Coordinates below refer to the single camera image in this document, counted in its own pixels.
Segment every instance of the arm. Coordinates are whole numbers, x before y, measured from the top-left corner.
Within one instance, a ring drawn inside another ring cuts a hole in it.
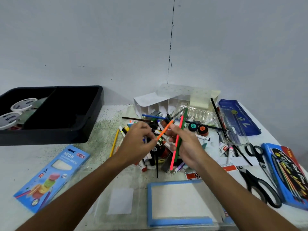
[[[173,124],[171,129],[168,135],[182,138],[179,154],[183,161],[198,172],[240,230],[298,230],[223,170],[206,154],[194,133]]]
[[[152,140],[144,144],[143,136]],[[148,124],[134,124],[115,155],[31,217],[17,231],[41,230],[42,227],[44,231],[74,230],[109,183],[127,166],[139,162],[156,142]]]

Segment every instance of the hand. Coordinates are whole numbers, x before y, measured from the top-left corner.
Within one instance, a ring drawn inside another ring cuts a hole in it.
[[[197,136],[193,132],[187,129],[182,130],[174,124],[171,124],[170,128],[172,131],[166,131],[166,134],[171,136],[169,141],[175,143],[176,135],[182,138],[179,155],[190,168],[197,170],[203,162],[203,159],[208,156],[203,150]],[[173,145],[171,149],[175,151],[176,147]]]
[[[148,136],[152,140],[145,144],[142,140],[143,136]],[[125,165],[129,166],[141,161],[156,146],[156,143],[157,139],[149,125],[139,121],[129,128],[115,156],[125,160]]]

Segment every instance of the blue pencil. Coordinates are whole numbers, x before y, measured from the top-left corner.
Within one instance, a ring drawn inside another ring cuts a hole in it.
[[[143,117],[147,117],[147,118],[157,118],[157,119],[162,119],[162,120],[165,120],[165,119],[166,119],[166,118],[163,118],[163,117],[157,117],[157,116],[146,115],[146,114],[143,114],[142,116],[143,116]]]

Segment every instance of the paint-stained table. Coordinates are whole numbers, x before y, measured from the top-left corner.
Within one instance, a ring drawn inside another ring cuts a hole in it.
[[[247,114],[252,118],[255,124],[261,129],[262,134],[259,136],[249,136],[249,141],[253,145],[260,145],[261,143],[279,144],[277,140],[255,119],[255,117],[245,109]],[[109,156],[112,147],[113,139],[119,125],[124,125],[127,120],[121,119],[121,116],[136,117],[132,105],[109,105],[103,106],[98,120],[95,123],[93,131],[89,140],[86,143],[74,144],[74,146],[89,153],[91,157],[86,163],[86,170],[76,174],[71,182],[67,183],[57,194],[59,196],[67,190],[72,184],[79,180],[79,176],[87,174],[100,166]],[[67,144],[58,145],[33,145],[33,146],[7,146],[0,147],[1,167],[0,167],[0,230],[15,230],[18,226],[29,219],[33,214],[22,206],[16,199],[13,198],[15,194],[26,182],[28,182],[39,170],[48,164],[56,155],[58,155]],[[266,175],[259,166],[249,167],[249,171],[256,177],[268,181]],[[171,181],[171,180],[185,180],[183,173],[172,175],[170,173],[160,172],[160,176],[156,178],[156,171],[149,170],[142,173],[139,178],[140,181],[140,196],[138,203],[140,211],[138,218],[129,225],[121,224],[120,221],[114,220],[100,220],[100,207],[102,203],[97,201],[93,208],[80,222],[76,230],[114,230],[114,229],[147,229],[146,226],[146,185],[149,182],[155,181]],[[303,211],[287,205],[283,205],[280,209],[275,209],[290,222],[297,227],[305,230],[308,228],[308,211]],[[210,226],[191,227],[190,230],[218,230],[224,229],[232,230],[236,227],[234,224],[226,225],[223,223],[215,223]]]

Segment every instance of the blue box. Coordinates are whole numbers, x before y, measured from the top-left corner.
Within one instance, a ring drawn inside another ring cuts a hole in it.
[[[88,153],[68,145],[14,194],[14,197],[29,210],[36,213],[49,203],[89,157]]]
[[[282,202],[308,210],[308,182],[291,149],[271,143],[261,147]]]

